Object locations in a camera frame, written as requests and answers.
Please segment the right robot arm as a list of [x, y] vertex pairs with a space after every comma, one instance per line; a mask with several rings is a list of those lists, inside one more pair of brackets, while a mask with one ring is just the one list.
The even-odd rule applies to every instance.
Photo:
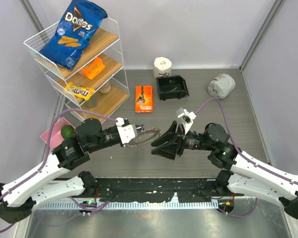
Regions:
[[298, 220], [298, 175], [263, 163], [229, 142], [230, 135], [217, 123], [209, 123], [203, 133], [191, 132], [173, 122], [151, 143], [151, 153], [174, 160], [184, 150], [209, 151], [207, 157], [221, 171], [215, 182], [220, 195], [243, 194], [277, 206]]

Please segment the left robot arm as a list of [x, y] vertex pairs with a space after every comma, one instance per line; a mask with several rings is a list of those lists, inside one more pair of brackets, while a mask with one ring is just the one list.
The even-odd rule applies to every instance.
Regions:
[[0, 218], [14, 224], [49, 202], [69, 196], [93, 196], [96, 182], [90, 172], [80, 172], [53, 185], [49, 182], [89, 161], [90, 153], [116, 144], [127, 145], [144, 129], [143, 125], [130, 124], [123, 118], [118, 118], [118, 122], [108, 129], [102, 129], [97, 119], [86, 119], [75, 129], [74, 136], [63, 140], [48, 155], [45, 163], [38, 164], [11, 183], [0, 183]]

